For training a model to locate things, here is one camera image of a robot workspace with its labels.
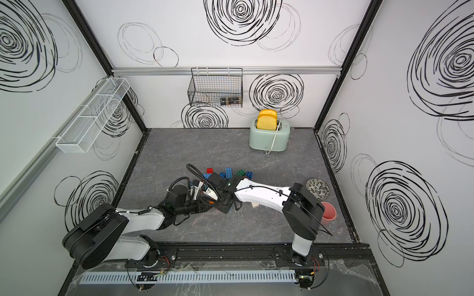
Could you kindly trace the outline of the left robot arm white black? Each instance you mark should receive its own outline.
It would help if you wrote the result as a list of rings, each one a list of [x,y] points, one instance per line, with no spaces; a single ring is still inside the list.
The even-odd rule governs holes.
[[[177,217],[207,212],[217,201],[210,189],[179,185],[168,190],[158,205],[142,210],[115,208],[105,203],[74,226],[62,245],[84,270],[114,260],[134,261],[153,268],[166,257],[143,232],[177,226]]]

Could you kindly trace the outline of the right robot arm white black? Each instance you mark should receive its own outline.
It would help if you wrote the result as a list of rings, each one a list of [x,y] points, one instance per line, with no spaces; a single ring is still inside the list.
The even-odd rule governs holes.
[[[270,186],[241,176],[228,180],[216,173],[204,180],[222,205],[254,203],[282,213],[294,233],[292,250],[297,257],[308,259],[318,232],[329,233],[322,225],[325,206],[300,183],[291,187]]]

